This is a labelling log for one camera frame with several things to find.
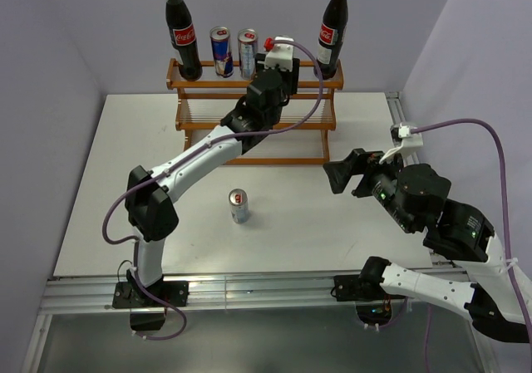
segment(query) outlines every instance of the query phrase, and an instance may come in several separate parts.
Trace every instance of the cable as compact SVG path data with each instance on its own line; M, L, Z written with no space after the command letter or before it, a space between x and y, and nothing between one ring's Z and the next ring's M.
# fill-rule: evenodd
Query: cable
M124 266L125 263L130 263L131 266L133 266L133 262L130 261L129 259L125 259L124 261L122 261L122 262L120 263L120 265L118 266L118 269L116 269L116 281L117 281L118 283L120 283L120 269L121 269L121 267Z
M457 124L477 124L484 127L486 130L488 130L488 132L490 132L491 137L495 142L495 146L497 147L500 167L500 197L502 198L502 225L504 231L503 236L505 239L505 258L509 261L512 259L512 252L510 243L510 218L508 212L508 188L506 184L505 152L503 151L500 138L493 129L493 127L488 123L484 122L483 120L477 120L474 118L462 118L459 120L449 120L441 122L439 124L422 126L421 128L413 128L411 130L411 133L420 134L429 130L437 130L439 128L444 128L446 126ZM532 321L530 320L530 315L526 307L525 299L523 298L523 294L521 293L521 290L519 289L519 284L517 283L517 279L515 278L514 269L511 266L508 269L508 276L510 277L510 282L512 283L512 287L514 288L515 295L517 296L517 302L519 303L521 312L523 313L523 318L525 319L526 332L529 336L530 355L532 357ZM530 364L530 372L532 372L532 361Z
M136 283L137 283L137 286L139 287L139 289L148 298L152 299L153 301L159 303L160 305L162 305L164 307L172 309L173 311L177 312L183 318L183 325L181 326L181 328L176 333L174 333L172 335L156 337L156 336L145 336L145 335L143 335L141 333L135 333L137 336L140 336L140 337L142 337L142 338L144 338L146 340L152 340L152 341L162 341L162 340L169 340L169 339L175 338L175 337L177 337L179 334L181 334L185 330L186 324L187 324L187 319L186 319L185 314L179 308L174 307L170 303L161 300L160 298L154 296L148 290L146 290L146 288L144 287L144 285L140 281L139 271L138 271L138 265L139 265L138 264L138 262L139 262L138 261L138 254L139 254L139 241L140 241L140 239L137 236L135 236L135 235L126 236L126 237L120 238L118 240L111 239L109 237L109 233L107 232L107 229L109 227L109 221L111 220L112 214L115 212L116 208L122 203L122 201L124 201L126 198L128 198L130 195L132 195L134 192L137 192L137 191L143 189L144 187L149 186L150 184L153 184L153 183L157 182L160 179L163 179L166 175L174 172L181 165L188 163L193 158L195 158L197 155L200 155L201 153L203 153L207 149L211 148L213 145L216 145L219 142L222 142L222 141L228 140L228 139L240 139L240 138L245 138L245 137L250 137L250 136L265 136L265 135L267 136L267 135L282 134L283 132L287 132L289 130L293 130L293 129L299 127L301 124L303 124L306 120L308 120L316 112L316 110L318 109L320 103L322 102L323 89L324 89L323 75L322 75L322 72L321 72L320 67L318 65L318 61L316 60L316 58L313 56L313 54L306 47L304 47L303 45L300 45L297 42L287 41L287 40L274 40L273 44L274 45L276 45L276 44L292 45L293 47L296 47L301 52L306 54L308 56L308 58L314 64L314 68L316 68L316 74L318 75L318 81L319 81L318 97L316 98L316 102L314 104L314 107L300 121L298 121L295 124L292 124L292 125L290 125L290 126L288 126L286 128L282 128L280 130L261 130L261 131L255 131L255 132L244 132L244 133L240 133L240 134L223 135L223 136L220 136L218 138L215 138L215 139L211 140L209 145L207 145L207 144L201 145L198 149L194 150L190 154L188 154L185 157L183 157L181 160L177 161L174 165L169 167L165 172L155 176L154 178L148 179L145 182L142 182L141 184L138 184L138 185L134 186L133 188L127 190L122 196L120 196L111 205L111 207L109 208L109 211L107 211L106 216L104 217L103 224L101 225L101 235L102 235L102 237L104 238L104 240L107 243L112 244L112 245L117 245L117 244L125 243L128 240L134 240L135 241L135 248L134 248L134 253L133 253L133 255L134 255L134 257L133 257L133 268L131 270L134 273L134 277L135 277L135 280L136 280Z
M401 304L401 309L399 310L397 315L392 316L392 319L390 319L390 321L387 324L380 326L379 330L387 329L389 327L394 326L401 319L401 317L405 314L406 309L408 309L406 307L407 303L408 303L408 297L405 297L405 301L403 301L403 303Z
M426 373L431 373L431 364L429 363L429 337L431 335L432 324L432 305L426 304L426 330L425 341L423 342L423 356L425 359Z

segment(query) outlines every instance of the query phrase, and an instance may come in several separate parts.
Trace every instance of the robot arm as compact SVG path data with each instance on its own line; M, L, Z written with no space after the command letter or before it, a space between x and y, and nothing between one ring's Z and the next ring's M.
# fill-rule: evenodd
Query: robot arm
M423 245L463 267L472 281L449 282L370 257L358 277L361 299L382 291L418 298L472 321L476 330L495 340L529 341L502 243L478 209L447 198L448 179L428 164L404 167L399 154L362 149L323 168L335 194L343 192L353 175L361 174L353 196L373 196L405 233L426 232ZM513 269L528 302L532 282L519 267Z
M282 37L276 40L293 41ZM288 104L290 96L297 93L299 59L293 58L292 46L276 45L268 54L258 53L256 66L257 75L248 85L246 95L197 145L149 171L138 166L130 172L128 189L166 173L126 198L129 222L140 239L137 267L140 283L157 296L164 296L157 289L163 280L161 262L165 239L179 223L174 204L210 171L247 153L266 138L264 134L255 133L271 130L279 123L283 107ZM227 139L211 145L212 140L224 136ZM183 160L185 162L178 169L169 170ZM130 272L127 278L134 289L134 297L137 300L145 298Z

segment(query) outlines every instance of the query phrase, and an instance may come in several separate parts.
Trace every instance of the wooden rack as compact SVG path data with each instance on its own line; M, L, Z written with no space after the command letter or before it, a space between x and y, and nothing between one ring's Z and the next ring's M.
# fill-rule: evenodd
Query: wooden rack
M168 73L166 75L166 86L169 90L177 90L178 106L175 117L175 128L185 131L185 150L193 144L194 132L197 130L212 130L219 124L229 110L216 108L212 101L236 101L245 93L245 88L250 81L240 78L239 62L235 61L235 73L230 78L214 76L213 79L206 77L213 76L208 73L214 73L213 61L202 61L204 74L197 81L186 81L179 73L179 63L176 59L170 60ZM313 64L311 61L301 61L300 80L298 83L298 94L293 95L293 100L314 100L318 95L319 82L312 78L305 80L302 77L304 70L312 72ZM323 95L323 108L315 113L307 122L300 125L298 130L316 130L320 131L322 152L320 157L312 158L279 158L274 155L266 158L254 158L242 156L228 162L228 164L251 164L251 165L276 165L276 164L323 164L329 161L329 144L328 132L336 129L336 115L334 111L334 92L343 88L343 72L340 61L338 62L337 73L334 78L325 81L325 92ZM203 108L199 108L201 102L206 101ZM274 129L286 128L299 121L304 114L290 114L290 105L286 106L281 116L281 121Z

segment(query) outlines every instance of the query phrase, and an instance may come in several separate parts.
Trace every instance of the coca-cola bottle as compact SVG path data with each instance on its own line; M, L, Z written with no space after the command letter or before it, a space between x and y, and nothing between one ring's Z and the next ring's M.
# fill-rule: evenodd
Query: coca-cola bottle
M347 27L347 0L331 0L323 14L322 29L319 33L318 64L323 79L336 74L336 65Z
M175 56L180 64L180 74L187 81L201 77L198 42L189 9L183 0L166 0L166 24L170 29L170 39Z

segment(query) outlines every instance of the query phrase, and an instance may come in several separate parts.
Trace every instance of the can lid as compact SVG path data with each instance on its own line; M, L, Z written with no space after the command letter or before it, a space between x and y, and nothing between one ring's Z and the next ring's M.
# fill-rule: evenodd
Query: can lid
M239 32L238 38L241 42L254 42L257 40L257 32L247 28Z
M229 194L229 201L232 205L242 205L248 201L248 197L242 189L235 189Z
M227 27L215 27L210 30L210 37L215 41L223 41L229 38L230 32Z

